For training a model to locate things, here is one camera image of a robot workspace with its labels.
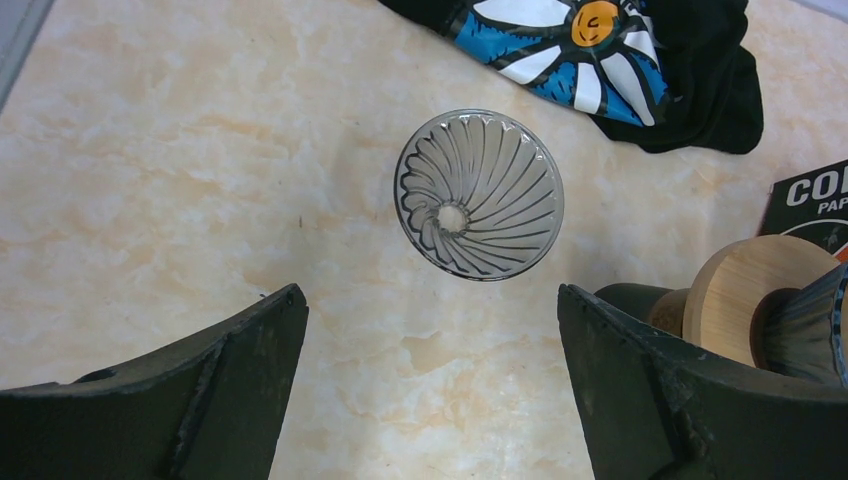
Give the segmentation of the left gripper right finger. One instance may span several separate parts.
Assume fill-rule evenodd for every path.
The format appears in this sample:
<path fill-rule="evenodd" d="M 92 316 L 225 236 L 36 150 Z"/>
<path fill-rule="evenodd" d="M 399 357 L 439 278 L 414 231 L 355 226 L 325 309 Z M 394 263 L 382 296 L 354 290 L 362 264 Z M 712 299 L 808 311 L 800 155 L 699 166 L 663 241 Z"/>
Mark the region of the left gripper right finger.
<path fill-rule="evenodd" d="M 847 393 L 756 369 L 575 285 L 557 318 L 598 479 L 843 479 Z"/>

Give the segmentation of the orange coffee filter box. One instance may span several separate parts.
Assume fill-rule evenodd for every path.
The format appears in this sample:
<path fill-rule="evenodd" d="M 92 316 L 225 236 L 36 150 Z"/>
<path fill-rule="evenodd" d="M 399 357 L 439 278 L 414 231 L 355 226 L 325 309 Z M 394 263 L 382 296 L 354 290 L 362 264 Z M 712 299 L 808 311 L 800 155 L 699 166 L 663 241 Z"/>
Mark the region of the orange coffee filter box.
<path fill-rule="evenodd" d="M 847 162 L 774 183 L 757 232 L 809 241 L 847 261 Z"/>

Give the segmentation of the ribbed glass dripper cone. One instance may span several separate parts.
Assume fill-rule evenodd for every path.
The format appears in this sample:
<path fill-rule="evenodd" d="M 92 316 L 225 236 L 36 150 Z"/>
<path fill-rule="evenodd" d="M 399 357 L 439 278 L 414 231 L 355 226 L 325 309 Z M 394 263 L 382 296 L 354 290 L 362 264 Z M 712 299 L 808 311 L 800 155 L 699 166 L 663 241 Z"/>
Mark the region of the ribbed glass dripper cone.
<path fill-rule="evenodd" d="M 762 353 L 768 370 L 847 387 L 847 265 L 789 297 L 766 316 Z"/>

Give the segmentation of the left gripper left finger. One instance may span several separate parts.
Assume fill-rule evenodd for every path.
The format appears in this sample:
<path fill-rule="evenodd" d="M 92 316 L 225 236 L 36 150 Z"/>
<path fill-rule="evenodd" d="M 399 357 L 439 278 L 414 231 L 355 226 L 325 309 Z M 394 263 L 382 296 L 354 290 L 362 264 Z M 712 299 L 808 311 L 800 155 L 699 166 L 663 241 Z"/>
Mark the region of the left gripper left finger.
<path fill-rule="evenodd" d="M 304 343 L 294 284 L 143 356 L 1 394 L 5 479 L 265 479 Z"/>

